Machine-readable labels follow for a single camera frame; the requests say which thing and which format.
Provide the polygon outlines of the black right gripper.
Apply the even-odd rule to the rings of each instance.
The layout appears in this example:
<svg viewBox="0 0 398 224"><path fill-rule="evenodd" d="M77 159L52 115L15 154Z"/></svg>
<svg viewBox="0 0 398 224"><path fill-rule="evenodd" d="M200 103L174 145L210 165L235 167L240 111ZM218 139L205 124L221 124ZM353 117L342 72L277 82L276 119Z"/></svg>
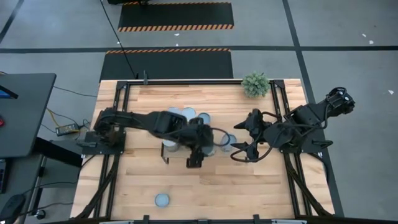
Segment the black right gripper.
<svg viewBox="0 0 398 224"><path fill-rule="evenodd" d="M271 122L261 120L261 112L259 109L253 109L248 113L243 122L240 122L233 127L234 129L251 129L251 137L253 138L253 141L251 144L248 144L247 142L232 143L232 146L237 148L238 151L231 153L230 158L236 162L257 162L259 160L259 151L257 150L256 144L258 142L265 141L264 131L271 126ZM236 157L240 152L246 153L246 157L244 159Z"/></svg>

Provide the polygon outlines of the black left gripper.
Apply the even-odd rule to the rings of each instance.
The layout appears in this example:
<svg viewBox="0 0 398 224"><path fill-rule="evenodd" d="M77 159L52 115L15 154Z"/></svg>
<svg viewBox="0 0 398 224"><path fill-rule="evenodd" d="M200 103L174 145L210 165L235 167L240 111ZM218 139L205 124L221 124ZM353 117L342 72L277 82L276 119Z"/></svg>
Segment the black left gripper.
<svg viewBox="0 0 398 224"><path fill-rule="evenodd" d="M190 157L187 158L186 168L200 168L205 154L201 147L213 147L214 135L212 128L201 117L192 118L188 122L188 147L191 148Z"/></svg>

